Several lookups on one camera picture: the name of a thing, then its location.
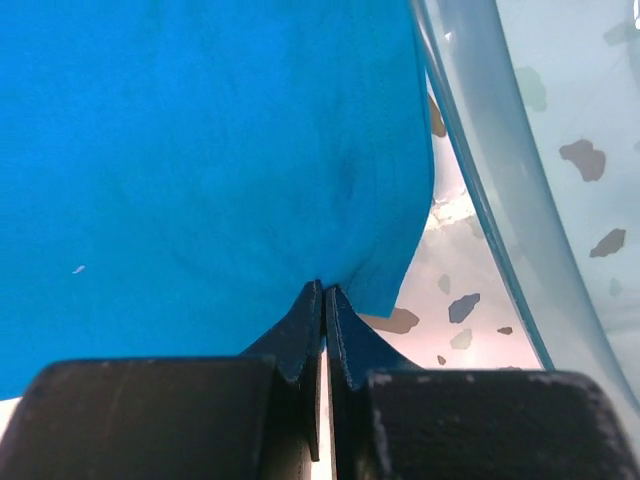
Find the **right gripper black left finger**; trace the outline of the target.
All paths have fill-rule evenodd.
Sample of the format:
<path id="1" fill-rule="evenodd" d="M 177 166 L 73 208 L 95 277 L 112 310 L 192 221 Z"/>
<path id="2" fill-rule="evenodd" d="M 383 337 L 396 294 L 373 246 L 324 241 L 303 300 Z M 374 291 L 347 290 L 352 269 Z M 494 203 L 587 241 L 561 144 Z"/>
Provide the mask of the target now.
<path id="1" fill-rule="evenodd" d="M 1 442 L 5 479 L 307 479 L 319 458 L 323 290 L 232 357 L 56 362 Z"/>

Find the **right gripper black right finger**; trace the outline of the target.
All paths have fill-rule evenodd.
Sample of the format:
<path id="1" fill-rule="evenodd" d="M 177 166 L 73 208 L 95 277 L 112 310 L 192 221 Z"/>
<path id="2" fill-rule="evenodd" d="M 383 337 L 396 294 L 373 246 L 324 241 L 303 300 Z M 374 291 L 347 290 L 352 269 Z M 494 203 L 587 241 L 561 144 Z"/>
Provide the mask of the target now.
<path id="1" fill-rule="evenodd" d="M 338 288 L 325 328 L 340 479 L 635 479 L 604 391 L 576 372 L 427 370 Z"/>

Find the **blue t shirt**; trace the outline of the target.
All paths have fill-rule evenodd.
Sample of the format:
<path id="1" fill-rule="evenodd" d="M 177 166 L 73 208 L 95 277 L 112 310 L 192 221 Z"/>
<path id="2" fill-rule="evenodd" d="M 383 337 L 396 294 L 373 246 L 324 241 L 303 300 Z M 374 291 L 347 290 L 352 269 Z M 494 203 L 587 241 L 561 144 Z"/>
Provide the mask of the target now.
<path id="1" fill-rule="evenodd" d="M 305 283 L 388 316 L 431 205 L 405 1 L 5 1 L 1 395 L 233 354 Z"/>

